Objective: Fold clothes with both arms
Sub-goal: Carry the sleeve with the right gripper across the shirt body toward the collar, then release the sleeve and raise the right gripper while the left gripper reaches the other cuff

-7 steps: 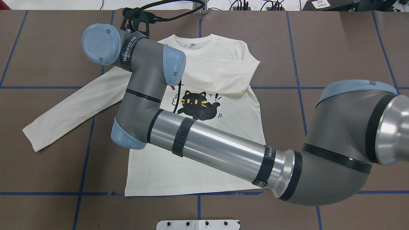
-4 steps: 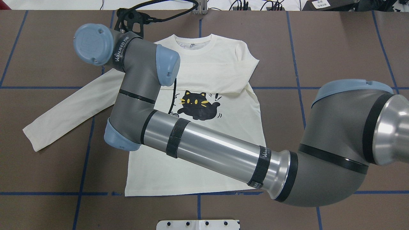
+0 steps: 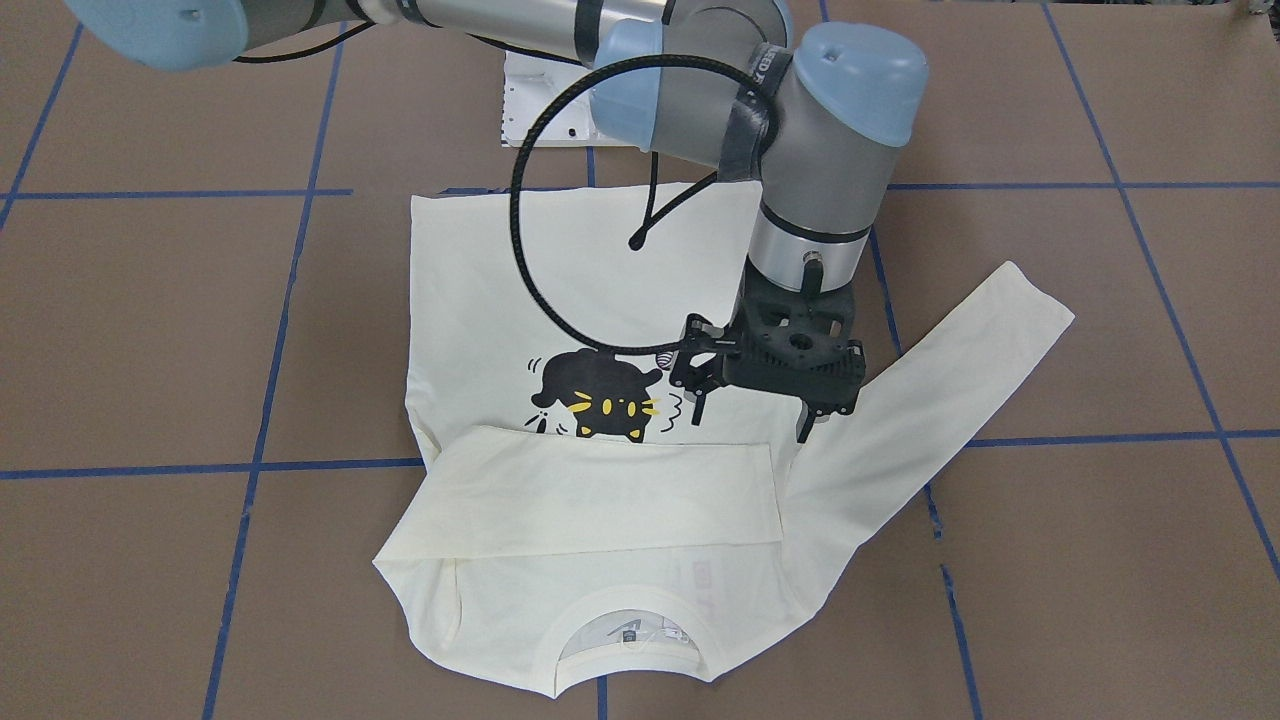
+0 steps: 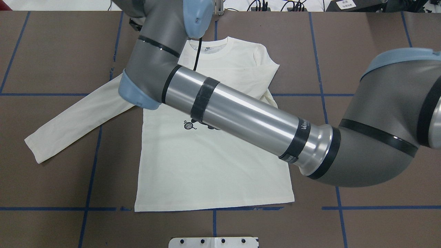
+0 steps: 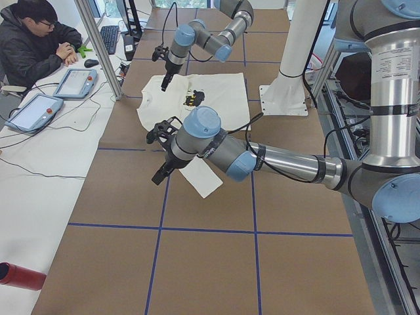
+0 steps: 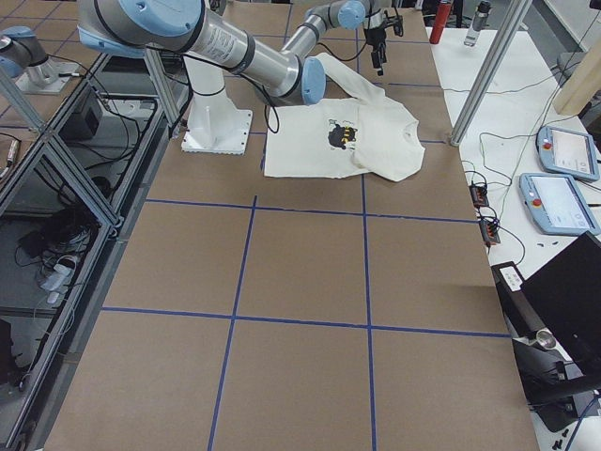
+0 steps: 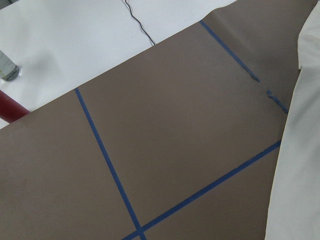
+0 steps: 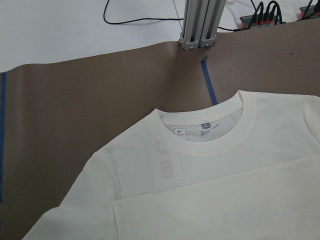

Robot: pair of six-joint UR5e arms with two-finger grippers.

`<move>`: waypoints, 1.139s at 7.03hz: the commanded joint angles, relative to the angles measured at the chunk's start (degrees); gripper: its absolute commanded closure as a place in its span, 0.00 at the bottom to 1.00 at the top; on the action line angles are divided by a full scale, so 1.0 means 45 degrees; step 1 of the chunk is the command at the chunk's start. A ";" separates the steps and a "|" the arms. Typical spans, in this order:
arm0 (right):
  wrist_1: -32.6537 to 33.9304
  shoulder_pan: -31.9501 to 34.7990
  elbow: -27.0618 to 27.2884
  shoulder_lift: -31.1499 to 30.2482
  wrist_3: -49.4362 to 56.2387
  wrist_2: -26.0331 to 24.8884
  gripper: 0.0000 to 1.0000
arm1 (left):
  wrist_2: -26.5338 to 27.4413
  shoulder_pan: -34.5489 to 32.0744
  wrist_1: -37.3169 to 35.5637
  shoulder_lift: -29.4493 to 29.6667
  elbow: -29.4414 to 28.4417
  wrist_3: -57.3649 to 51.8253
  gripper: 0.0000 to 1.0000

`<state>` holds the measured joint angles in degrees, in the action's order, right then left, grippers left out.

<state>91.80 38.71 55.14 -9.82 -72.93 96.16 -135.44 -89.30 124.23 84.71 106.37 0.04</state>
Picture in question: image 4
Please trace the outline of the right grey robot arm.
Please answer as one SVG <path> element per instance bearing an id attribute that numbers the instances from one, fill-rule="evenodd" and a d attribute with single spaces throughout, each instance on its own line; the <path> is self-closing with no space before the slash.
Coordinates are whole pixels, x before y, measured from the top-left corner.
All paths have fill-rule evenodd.
<path id="1" fill-rule="evenodd" d="M 386 182 L 420 146 L 440 149 L 440 52 L 400 48 L 370 63 L 338 127 L 310 122 L 178 65 L 189 38 L 211 23 L 212 0 L 116 0 L 144 18 L 120 96 L 141 108 L 164 103 L 339 187 Z"/>

